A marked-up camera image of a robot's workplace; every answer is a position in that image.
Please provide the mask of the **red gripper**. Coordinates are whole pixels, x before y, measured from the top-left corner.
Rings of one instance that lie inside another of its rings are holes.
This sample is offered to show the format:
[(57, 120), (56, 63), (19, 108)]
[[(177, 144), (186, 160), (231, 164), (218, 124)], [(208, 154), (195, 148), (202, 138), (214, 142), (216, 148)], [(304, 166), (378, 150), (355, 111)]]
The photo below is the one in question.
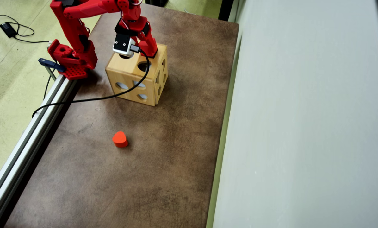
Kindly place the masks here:
[(149, 58), (156, 56), (158, 51), (157, 43), (151, 34), (150, 23), (146, 17), (140, 17), (135, 21), (127, 21), (120, 18), (114, 31), (117, 34), (137, 37), (139, 39), (139, 48)]

